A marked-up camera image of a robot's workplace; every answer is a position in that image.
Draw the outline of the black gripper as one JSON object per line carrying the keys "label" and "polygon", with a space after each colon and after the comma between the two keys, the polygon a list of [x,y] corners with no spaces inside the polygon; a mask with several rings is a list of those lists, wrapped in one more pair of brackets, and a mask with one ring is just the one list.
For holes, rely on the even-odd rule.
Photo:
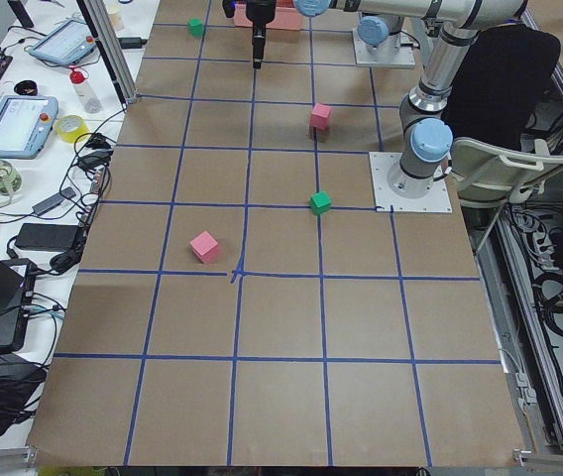
{"label": "black gripper", "polygon": [[266,47],[266,26],[276,16],[276,0],[247,0],[246,16],[252,22],[252,66],[260,69]]}

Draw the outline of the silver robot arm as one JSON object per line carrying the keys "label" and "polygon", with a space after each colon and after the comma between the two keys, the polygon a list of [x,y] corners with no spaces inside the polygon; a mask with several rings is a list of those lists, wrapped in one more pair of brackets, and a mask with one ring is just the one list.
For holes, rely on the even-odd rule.
{"label": "silver robot arm", "polygon": [[399,108],[404,150],[404,165],[412,153],[413,127],[426,118],[437,118],[446,107],[456,72],[478,33],[509,19],[519,1],[295,1],[293,6],[304,17],[313,18],[329,9],[344,12],[387,14],[433,19],[443,23],[439,39],[431,52],[419,83]]}
{"label": "silver robot arm", "polygon": [[396,15],[362,15],[357,35],[369,49],[378,49],[387,42],[398,43],[404,17]]}

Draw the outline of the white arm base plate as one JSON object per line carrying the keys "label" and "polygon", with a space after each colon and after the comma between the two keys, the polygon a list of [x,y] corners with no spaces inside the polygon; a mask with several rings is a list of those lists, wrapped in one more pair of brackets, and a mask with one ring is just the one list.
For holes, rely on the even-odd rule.
{"label": "white arm base plate", "polygon": [[356,65],[386,68],[415,67],[413,46],[406,31],[389,36],[377,47],[366,44],[359,37],[357,30],[354,30],[352,35]]}
{"label": "white arm base plate", "polygon": [[375,209],[395,213],[451,213],[445,178],[437,167],[431,178],[411,178],[400,167],[401,153],[371,152]]}

